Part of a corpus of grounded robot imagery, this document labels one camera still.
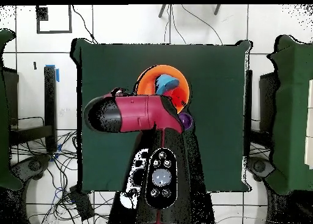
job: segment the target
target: green board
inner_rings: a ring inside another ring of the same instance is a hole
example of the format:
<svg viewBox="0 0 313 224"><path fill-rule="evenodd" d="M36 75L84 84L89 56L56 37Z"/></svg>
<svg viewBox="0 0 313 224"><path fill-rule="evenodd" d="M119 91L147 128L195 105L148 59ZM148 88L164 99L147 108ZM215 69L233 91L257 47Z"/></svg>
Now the green board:
<svg viewBox="0 0 313 224"><path fill-rule="evenodd" d="M313 191L313 170L304 164L309 80L313 79L313 45L283 35L271 55L281 85L276 93L273 164L266 181L280 195Z"/></svg>
<svg viewBox="0 0 313 224"><path fill-rule="evenodd" d="M171 65L191 87L189 111L209 191L248 191L241 181L246 54L237 45L100 45L74 40L71 57L82 76L84 107L116 87L132 91L152 65ZM82 124L83 190L121 190L138 133L97 133Z"/></svg>
<svg viewBox="0 0 313 224"><path fill-rule="evenodd" d="M14 177L10 170L10 146L9 146L9 108L7 104L6 84L2 72L2 54L7 42L15 38L15 33L8 29L0 30L0 187L18 190L22 188L22 183Z"/></svg>

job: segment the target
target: orange plate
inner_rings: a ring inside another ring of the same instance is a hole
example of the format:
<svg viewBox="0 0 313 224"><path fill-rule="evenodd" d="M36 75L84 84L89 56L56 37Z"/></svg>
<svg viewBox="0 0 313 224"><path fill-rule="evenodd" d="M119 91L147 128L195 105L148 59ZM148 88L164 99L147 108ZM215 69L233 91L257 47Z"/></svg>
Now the orange plate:
<svg viewBox="0 0 313 224"><path fill-rule="evenodd" d="M170 95L172 97L172 103L176 107L177 113L179 113L188 103L190 91L186 78L174 67L169 65L156 65L142 72L138 78L139 83L136 92L138 95L155 94L155 80L164 73L179 80L179 86L175 88Z"/></svg>

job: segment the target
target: black frame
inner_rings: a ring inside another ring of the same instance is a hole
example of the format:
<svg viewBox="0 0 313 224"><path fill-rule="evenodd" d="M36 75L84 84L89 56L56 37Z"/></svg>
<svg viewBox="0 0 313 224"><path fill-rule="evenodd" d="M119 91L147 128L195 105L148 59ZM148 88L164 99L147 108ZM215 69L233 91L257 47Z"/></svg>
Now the black frame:
<svg viewBox="0 0 313 224"><path fill-rule="evenodd" d="M59 34L72 33L72 10L71 5L68 6L68 31L40 31L39 6L36 6L37 34Z"/></svg>
<svg viewBox="0 0 313 224"><path fill-rule="evenodd" d="M44 68L45 76L45 125L10 131L10 145L16 146L40 138L46 140L46 151L57 151L56 135L56 73L54 67Z"/></svg>
<svg viewBox="0 0 313 224"><path fill-rule="evenodd" d="M243 120L243 155L249 156L251 137L251 110L252 110L252 70L246 72L245 112Z"/></svg>
<svg viewBox="0 0 313 224"><path fill-rule="evenodd" d="M7 104L9 108L10 124L18 125L18 74L14 69L3 67L4 83L6 84Z"/></svg>

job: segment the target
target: circular button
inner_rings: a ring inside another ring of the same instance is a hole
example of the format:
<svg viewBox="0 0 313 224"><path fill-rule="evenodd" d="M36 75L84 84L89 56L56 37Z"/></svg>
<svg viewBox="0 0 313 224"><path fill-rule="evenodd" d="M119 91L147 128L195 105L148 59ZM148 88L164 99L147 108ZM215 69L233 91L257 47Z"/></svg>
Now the circular button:
<svg viewBox="0 0 313 224"><path fill-rule="evenodd" d="M261 173L265 170L266 165L263 161L256 161L253 167L254 167L254 170L256 170L258 173Z"/></svg>
<svg viewBox="0 0 313 224"><path fill-rule="evenodd" d="M158 195L159 195L159 190L158 189L152 189L151 196L152 197L157 197Z"/></svg>
<svg viewBox="0 0 313 224"><path fill-rule="evenodd" d="M160 166L161 165L161 162L159 161L159 160L154 160L153 161L153 166L154 167L158 167L158 166Z"/></svg>
<svg viewBox="0 0 313 224"><path fill-rule="evenodd" d="M152 182L157 186L165 186L171 182L172 175L166 169L157 169L152 174Z"/></svg>
<svg viewBox="0 0 313 224"><path fill-rule="evenodd" d="M142 161L137 160L134 165L135 165L135 167L140 167L142 165Z"/></svg>
<svg viewBox="0 0 313 224"><path fill-rule="evenodd" d="M37 171L40 169L40 163L37 160L32 160L31 162L29 162L28 168L31 171Z"/></svg>
<svg viewBox="0 0 313 224"><path fill-rule="evenodd" d="M164 161L164 166L166 166L167 168L169 168L171 166L171 161L165 160Z"/></svg>
<svg viewBox="0 0 313 224"><path fill-rule="evenodd" d="M162 195L164 196L164 197L170 197L170 195L171 195L171 191L169 190L169 189L164 189L163 191L162 191Z"/></svg>
<svg viewBox="0 0 313 224"><path fill-rule="evenodd" d="M165 152L163 152L163 151L160 152L160 153L159 153L159 158L160 158L160 159L165 159L165 158L166 158Z"/></svg>

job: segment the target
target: blue object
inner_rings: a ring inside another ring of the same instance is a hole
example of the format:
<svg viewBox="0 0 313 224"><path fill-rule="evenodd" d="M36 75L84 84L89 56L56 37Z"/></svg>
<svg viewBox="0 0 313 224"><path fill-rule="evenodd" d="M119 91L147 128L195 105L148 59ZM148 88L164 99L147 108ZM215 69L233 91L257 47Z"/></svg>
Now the blue object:
<svg viewBox="0 0 313 224"><path fill-rule="evenodd" d="M46 65L46 67L54 67L54 68L56 68L56 65ZM60 82L59 69L56 69L56 81Z"/></svg>
<svg viewBox="0 0 313 224"><path fill-rule="evenodd" d="M57 159L60 155L58 153L54 153L54 157L50 159L50 162L54 162L54 159Z"/></svg>
<svg viewBox="0 0 313 224"><path fill-rule="evenodd" d="M57 198L57 199L60 199L59 197L58 197L58 193L60 193L60 192L63 192L63 190L61 189L61 190L59 190L59 191L55 191L55 196L54 196L54 198L53 198L53 201L52 201L52 204L54 204L54 200Z"/></svg>
<svg viewBox="0 0 313 224"><path fill-rule="evenodd" d="M179 80L170 75L162 74L156 79L155 85L155 94L162 95L165 92L176 88L179 85Z"/></svg>
<svg viewBox="0 0 313 224"><path fill-rule="evenodd" d="M59 69L56 69L56 81L60 82Z"/></svg>

